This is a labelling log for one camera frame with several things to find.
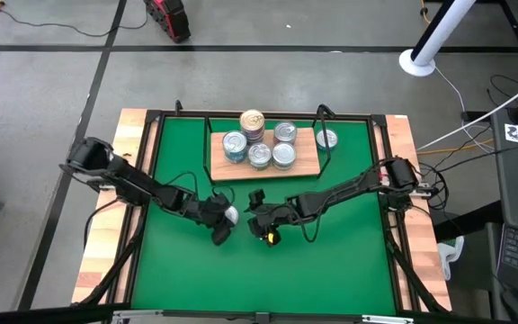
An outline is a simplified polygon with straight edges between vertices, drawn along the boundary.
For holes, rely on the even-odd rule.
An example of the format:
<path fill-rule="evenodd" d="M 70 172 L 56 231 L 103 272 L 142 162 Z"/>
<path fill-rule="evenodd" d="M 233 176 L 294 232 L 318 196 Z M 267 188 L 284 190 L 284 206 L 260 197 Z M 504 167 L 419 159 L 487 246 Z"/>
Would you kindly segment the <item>silver aluminium bracket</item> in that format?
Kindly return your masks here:
<path fill-rule="evenodd" d="M 110 324 L 130 324 L 131 320 L 162 317 L 163 310 L 117 310 L 112 314 Z"/>
<path fill-rule="evenodd" d="M 362 323 L 370 324 L 415 324 L 412 318 L 379 316 L 379 315 L 362 315 Z"/>

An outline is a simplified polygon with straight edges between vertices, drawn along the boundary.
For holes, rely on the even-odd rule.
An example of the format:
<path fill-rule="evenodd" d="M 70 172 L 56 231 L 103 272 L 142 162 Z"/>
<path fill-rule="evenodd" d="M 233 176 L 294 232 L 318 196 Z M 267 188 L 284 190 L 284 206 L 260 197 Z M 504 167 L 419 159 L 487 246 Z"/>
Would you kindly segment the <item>wooden shelf with black frame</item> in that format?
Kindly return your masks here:
<path fill-rule="evenodd" d="M 273 162 L 264 170 L 257 170 L 250 165 L 249 159 L 239 164 L 228 162 L 224 156 L 222 139 L 227 134 L 225 131 L 215 131 L 215 121 L 237 120 L 241 112 L 225 112 L 222 115 L 204 116 L 203 126 L 203 169 L 211 182 L 255 180 L 266 178 L 281 178 L 294 176 L 320 177 L 330 162 L 330 148 L 326 147 L 326 162 L 320 166 L 317 153 L 317 141 L 315 128 L 319 124 L 322 130 L 326 130 L 326 121 L 333 120 L 336 114 L 325 104 L 320 104 L 314 113 L 284 113 L 264 112 L 266 122 L 299 122 L 310 121 L 308 127 L 299 127 L 298 137 L 295 140 L 297 152 L 296 160 L 289 169 L 282 170 L 273 165 Z"/>

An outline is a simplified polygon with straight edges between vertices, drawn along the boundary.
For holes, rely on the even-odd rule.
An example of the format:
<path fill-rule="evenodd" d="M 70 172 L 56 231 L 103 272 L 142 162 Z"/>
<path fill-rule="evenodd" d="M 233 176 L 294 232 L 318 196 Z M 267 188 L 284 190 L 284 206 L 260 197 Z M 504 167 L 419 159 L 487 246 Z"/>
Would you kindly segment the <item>black aluminium table frame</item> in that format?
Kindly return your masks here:
<path fill-rule="evenodd" d="M 117 155 L 145 172 L 161 184 L 174 185 L 196 191 L 199 198 L 224 194 L 235 180 L 211 182 L 202 165 L 204 116 L 222 115 L 229 111 L 189 111 L 181 105 L 172 110 L 125 109 L 121 113 L 112 147 Z M 363 122 L 369 131 L 371 166 L 384 158 L 406 158 L 416 170 L 414 153 L 395 150 L 389 129 L 394 121 L 389 116 L 336 113 L 326 121 L 332 129 L 335 122 Z M 308 127 L 310 121 L 296 121 L 299 127 Z M 234 131 L 237 120 L 215 120 L 215 131 Z M 317 149 L 320 166 L 321 155 Z M 393 201 L 400 196 L 373 194 L 380 204 L 384 245 L 393 285 L 396 308 L 391 315 L 412 318 L 415 324 L 436 324 L 447 320 L 450 313 L 435 295 L 435 286 L 424 283 L 417 274 L 417 263 L 412 258 L 410 234 L 406 229 L 408 218 Z M 99 210 L 94 217 L 86 242 L 80 275 L 74 292 L 78 307 L 89 313 L 90 321 L 111 320 L 115 311 L 160 310 L 136 309 L 132 306 L 133 289 L 138 273 L 140 250 L 145 232 L 148 208 L 155 205 L 125 203 L 114 191 L 99 197 Z M 258 311 L 219 310 L 163 310 L 169 317 L 224 318 L 251 320 Z M 273 320 L 339 320 L 362 323 L 362 315 L 376 314 L 309 314 L 270 312 Z"/>

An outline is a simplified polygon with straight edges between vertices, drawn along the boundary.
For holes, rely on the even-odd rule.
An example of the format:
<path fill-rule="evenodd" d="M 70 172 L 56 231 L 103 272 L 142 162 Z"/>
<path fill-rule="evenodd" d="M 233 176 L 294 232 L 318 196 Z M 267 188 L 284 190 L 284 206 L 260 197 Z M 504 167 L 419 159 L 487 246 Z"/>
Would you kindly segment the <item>red and black device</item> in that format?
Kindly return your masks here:
<path fill-rule="evenodd" d="M 191 37 L 189 20 L 182 0 L 143 0 L 146 12 L 158 23 L 174 43 Z"/>

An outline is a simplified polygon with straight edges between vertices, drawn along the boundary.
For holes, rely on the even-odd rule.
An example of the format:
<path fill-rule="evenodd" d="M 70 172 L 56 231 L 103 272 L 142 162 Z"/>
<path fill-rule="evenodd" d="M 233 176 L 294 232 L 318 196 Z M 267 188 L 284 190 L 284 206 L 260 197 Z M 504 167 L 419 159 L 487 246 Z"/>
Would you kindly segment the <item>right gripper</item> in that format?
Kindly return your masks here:
<path fill-rule="evenodd" d="M 281 241 L 281 233 L 278 231 L 281 225 L 294 225 L 296 223 L 294 220 L 296 210 L 287 203 L 266 203 L 255 211 L 249 211 L 247 207 L 245 212 L 252 214 L 252 217 L 247 221 L 251 233 L 268 247 L 274 247 Z M 274 245 L 267 243 L 266 237 L 269 232 L 275 235 Z"/>

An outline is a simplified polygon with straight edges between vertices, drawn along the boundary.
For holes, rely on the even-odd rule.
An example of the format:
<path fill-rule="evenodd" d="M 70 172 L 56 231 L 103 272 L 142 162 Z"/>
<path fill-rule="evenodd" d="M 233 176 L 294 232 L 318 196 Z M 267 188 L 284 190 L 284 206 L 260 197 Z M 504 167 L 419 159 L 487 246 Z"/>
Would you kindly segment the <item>blue label seafood can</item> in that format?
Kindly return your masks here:
<path fill-rule="evenodd" d="M 240 131 L 229 131 L 223 136 L 222 147 L 227 158 L 244 158 L 247 147 L 246 136 Z"/>
<path fill-rule="evenodd" d="M 321 151 L 333 150 L 338 144 L 338 136 L 334 130 L 319 130 L 316 135 L 317 148 Z"/>

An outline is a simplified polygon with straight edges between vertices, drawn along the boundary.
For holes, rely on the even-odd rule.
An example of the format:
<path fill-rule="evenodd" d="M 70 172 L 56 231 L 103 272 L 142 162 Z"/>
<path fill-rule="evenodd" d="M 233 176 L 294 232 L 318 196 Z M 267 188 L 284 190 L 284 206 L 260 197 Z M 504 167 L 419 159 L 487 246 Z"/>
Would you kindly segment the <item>white pole with round base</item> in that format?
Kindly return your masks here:
<path fill-rule="evenodd" d="M 477 0 L 444 0 L 412 49 L 404 50 L 398 58 L 402 69 L 414 77 L 431 75 L 434 57 Z"/>

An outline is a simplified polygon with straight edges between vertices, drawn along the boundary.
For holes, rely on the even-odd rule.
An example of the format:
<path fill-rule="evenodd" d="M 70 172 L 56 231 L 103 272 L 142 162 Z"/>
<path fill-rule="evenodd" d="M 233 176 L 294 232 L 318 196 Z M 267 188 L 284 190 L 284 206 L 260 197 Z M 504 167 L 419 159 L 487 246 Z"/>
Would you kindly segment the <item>Bumble Bee light tuna can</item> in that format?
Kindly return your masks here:
<path fill-rule="evenodd" d="M 296 150 L 290 143 L 280 142 L 272 149 L 272 163 L 276 168 L 281 170 L 292 168 L 296 156 Z"/>

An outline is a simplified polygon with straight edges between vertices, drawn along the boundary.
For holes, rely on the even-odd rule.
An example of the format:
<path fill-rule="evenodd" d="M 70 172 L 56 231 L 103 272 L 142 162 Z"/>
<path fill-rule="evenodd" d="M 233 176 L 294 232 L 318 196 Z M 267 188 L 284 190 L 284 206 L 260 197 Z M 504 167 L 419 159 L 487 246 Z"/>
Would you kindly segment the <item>white cloth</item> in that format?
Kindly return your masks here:
<path fill-rule="evenodd" d="M 445 281 L 451 279 L 451 263 L 456 262 L 460 258 L 464 242 L 464 237 L 459 236 L 450 241 L 443 241 L 437 244 L 442 264 L 442 274 Z"/>

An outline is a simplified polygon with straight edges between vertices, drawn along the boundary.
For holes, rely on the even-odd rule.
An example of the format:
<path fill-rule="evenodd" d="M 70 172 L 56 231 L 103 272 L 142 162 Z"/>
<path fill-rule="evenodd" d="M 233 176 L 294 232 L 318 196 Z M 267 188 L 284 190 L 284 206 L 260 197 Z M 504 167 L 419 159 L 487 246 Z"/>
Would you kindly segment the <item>green table mat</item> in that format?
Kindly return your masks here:
<path fill-rule="evenodd" d="M 365 194 L 331 207 L 319 223 L 283 226 L 268 247 L 248 227 L 248 195 L 268 203 L 320 191 L 371 165 L 363 122 L 335 122 L 339 143 L 322 154 L 320 177 L 231 182 L 225 188 L 239 223 L 216 246 L 210 229 L 151 205 L 147 211 L 132 306 L 175 311 L 269 311 L 391 315 L 396 308 L 380 204 Z"/>

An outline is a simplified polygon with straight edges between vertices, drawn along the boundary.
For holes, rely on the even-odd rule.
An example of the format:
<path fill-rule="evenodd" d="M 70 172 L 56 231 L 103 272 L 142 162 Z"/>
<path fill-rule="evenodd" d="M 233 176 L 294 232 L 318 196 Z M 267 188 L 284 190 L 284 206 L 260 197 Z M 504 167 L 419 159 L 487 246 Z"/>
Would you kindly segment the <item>green label tuna can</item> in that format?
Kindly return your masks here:
<path fill-rule="evenodd" d="M 257 142 L 249 147 L 247 157 L 252 168 L 265 170 L 271 164 L 272 151 L 268 145 Z"/>

